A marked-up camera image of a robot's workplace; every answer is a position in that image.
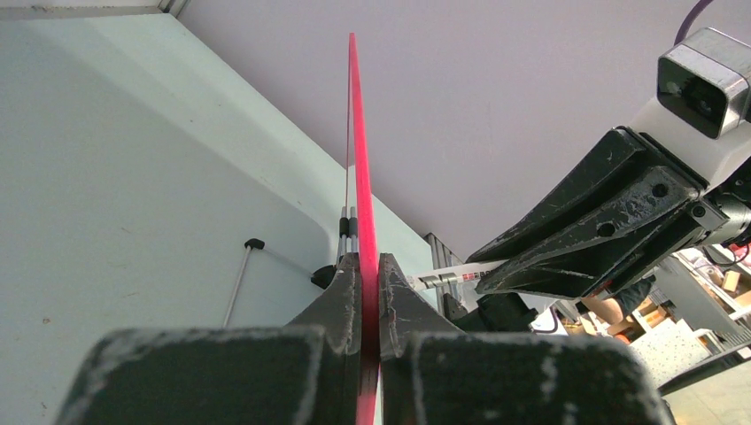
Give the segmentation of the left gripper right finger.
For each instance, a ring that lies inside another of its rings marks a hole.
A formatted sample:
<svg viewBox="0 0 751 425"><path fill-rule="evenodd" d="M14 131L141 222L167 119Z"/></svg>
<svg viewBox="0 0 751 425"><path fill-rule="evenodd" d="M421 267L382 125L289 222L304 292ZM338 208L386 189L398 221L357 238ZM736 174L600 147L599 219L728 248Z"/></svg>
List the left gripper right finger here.
<svg viewBox="0 0 751 425"><path fill-rule="evenodd" d="M466 333L379 261L386 424L669 424L631 349L596 336Z"/></svg>

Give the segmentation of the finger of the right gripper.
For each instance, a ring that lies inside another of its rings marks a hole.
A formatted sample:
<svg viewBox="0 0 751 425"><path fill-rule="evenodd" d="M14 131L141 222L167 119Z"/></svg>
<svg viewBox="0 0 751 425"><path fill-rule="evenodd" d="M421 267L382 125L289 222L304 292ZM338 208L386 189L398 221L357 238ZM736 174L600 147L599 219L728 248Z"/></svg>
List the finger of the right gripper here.
<svg viewBox="0 0 751 425"><path fill-rule="evenodd" d="M623 127L609 130L514 226L472 253L468 262L511 259L581 219L616 193L647 147Z"/></svg>
<svg viewBox="0 0 751 425"><path fill-rule="evenodd" d="M616 193L565 229L481 278L481 294L580 298L633 284L700 232L697 188L666 166L616 181Z"/></svg>

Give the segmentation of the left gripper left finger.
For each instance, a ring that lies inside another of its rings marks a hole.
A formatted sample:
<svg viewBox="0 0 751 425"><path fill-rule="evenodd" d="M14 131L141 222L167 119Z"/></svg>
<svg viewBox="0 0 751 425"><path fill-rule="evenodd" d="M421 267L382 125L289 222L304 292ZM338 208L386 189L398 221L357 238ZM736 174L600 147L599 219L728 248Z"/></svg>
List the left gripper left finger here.
<svg viewBox="0 0 751 425"><path fill-rule="evenodd" d="M354 424L360 262L281 327L127 328L84 358L59 424Z"/></svg>

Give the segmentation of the pink framed whiteboard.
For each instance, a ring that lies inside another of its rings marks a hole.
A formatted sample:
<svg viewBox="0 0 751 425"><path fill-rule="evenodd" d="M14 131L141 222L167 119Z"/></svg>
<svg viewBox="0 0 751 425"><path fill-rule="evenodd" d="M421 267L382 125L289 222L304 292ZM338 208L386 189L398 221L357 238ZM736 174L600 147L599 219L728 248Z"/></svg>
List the pink framed whiteboard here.
<svg viewBox="0 0 751 425"><path fill-rule="evenodd" d="M380 363L379 252L368 162L368 140L356 34L349 34L349 87L354 147L356 207L359 213L361 277L360 389L356 422L372 424L376 414Z"/></svg>

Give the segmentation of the white whiteboard marker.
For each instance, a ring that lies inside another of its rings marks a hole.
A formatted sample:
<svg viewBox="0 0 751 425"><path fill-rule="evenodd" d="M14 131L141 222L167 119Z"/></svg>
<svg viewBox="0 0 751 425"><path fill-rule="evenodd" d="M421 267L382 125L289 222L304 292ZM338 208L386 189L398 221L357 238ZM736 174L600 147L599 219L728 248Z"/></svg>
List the white whiteboard marker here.
<svg viewBox="0 0 751 425"><path fill-rule="evenodd" d="M447 285L476 282L500 267L505 260L467 263L408 275L406 282L415 290L430 290Z"/></svg>

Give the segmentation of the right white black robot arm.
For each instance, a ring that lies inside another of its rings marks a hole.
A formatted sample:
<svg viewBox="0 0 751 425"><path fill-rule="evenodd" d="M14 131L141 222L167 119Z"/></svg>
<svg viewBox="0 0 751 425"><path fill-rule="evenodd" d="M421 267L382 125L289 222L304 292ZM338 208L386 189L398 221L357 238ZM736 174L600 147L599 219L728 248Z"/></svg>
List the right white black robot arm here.
<svg viewBox="0 0 751 425"><path fill-rule="evenodd" d="M608 131L517 224L470 256L481 294L613 295L670 254L750 240L750 165L713 188L646 133Z"/></svg>

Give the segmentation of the aluminium frame profile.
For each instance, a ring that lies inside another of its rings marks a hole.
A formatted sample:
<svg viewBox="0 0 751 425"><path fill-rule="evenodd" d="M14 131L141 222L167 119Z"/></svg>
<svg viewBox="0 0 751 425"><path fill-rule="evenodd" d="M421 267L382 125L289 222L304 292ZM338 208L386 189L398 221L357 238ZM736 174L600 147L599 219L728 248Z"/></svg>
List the aluminium frame profile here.
<svg viewBox="0 0 751 425"><path fill-rule="evenodd" d="M424 237L431 250L434 269L463 265L452 251L443 244L433 233ZM462 304L465 284L447 285L433 289L437 297L437 309L448 319L457 319L467 313Z"/></svg>

